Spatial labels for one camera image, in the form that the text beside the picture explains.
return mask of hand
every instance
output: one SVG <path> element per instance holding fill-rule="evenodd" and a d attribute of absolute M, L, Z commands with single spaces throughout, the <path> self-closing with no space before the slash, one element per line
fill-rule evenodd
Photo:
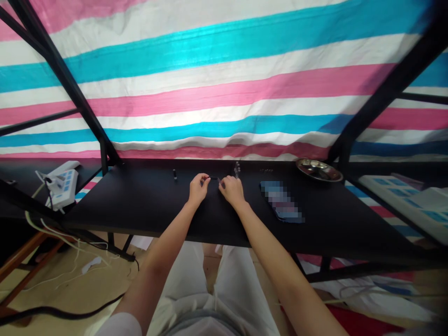
<path fill-rule="evenodd" d="M 188 203 L 198 207 L 207 195 L 207 186 L 210 178 L 207 174 L 200 173 L 190 182 L 190 196 Z"/>
<path fill-rule="evenodd" d="M 227 202 L 234 208 L 235 206 L 239 204 L 242 205 L 246 202 L 244 199 L 243 184 L 240 179 L 236 179 L 233 176 L 223 178 L 219 184 L 219 190 L 224 195 Z"/>

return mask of phone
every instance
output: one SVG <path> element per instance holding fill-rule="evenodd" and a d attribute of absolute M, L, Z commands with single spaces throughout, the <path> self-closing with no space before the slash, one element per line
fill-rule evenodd
<path fill-rule="evenodd" d="M 261 181 L 260 190 L 280 221 L 286 223 L 305 222 L 301 209 L 282 181 Z"/>

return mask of forearm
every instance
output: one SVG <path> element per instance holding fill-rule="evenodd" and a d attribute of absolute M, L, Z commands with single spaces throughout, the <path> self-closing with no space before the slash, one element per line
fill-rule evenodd
<path fill-rule="evenodd" d="M 239 204 L 235 211 L 296 333 L 304 336 L 347 335 L 250 205 Z"/>
<path fill-rule="evenodd" d="M 141 265 L 140 272 L 128 288 L 113 314 L 127 312 L 135 316 L 146 334 L 163 287 L 182 247 L 197 205 L 186 203 L 159 237 Z"/>

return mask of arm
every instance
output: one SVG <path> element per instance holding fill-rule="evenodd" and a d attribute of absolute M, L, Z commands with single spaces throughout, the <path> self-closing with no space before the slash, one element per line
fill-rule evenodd
<path fill-rule="evenodd" d="M 244 230 L 295 332 L 303 336 L 348 336 L 299 270 L 289 253 L 244 199 L 240 179 L 225 177 L 219 190 L 237 212 Z"/>
<path fill-rule="evenodd" d="M 121 299 L 113 314 L 130 313 L 139 321 L 146 335 L 171 266 L 182 247 L 191 219 L 207 194 L 210 178 L 198 174 L 190 183 L 190 196 L 182 210 L 151 247 L 140 272 Z"/>

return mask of wooden chair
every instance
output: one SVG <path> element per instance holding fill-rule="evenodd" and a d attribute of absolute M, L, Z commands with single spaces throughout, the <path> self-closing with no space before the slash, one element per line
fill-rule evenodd
<path fill-rule="evenodd" d="M 45 257 L 36 266 L 26 266 L 22 264 L 25 260 L 46 238 L 55 238 L 44 232 L 38 231 L 26 244 L 24 244 L 16 253 L 10 257 L 0 269 L 0 282 L 2 282 L 14 269 L 27 269 L 29 273 L 23 280 L 8 294 L 8 296 L 0 303 L 0 317 L 17 314 L 14 309 L 8 308 L 8 304 L 25 288 L 31 279 L 44 267 L 51 258 L 56 254 L 57 250 L 64 244 L 59 240 L 57 244 L 45 255 Z M 31 322 L 31 316 L 21 319 L 14 323 L 14 325 L 26 327 Z"/>

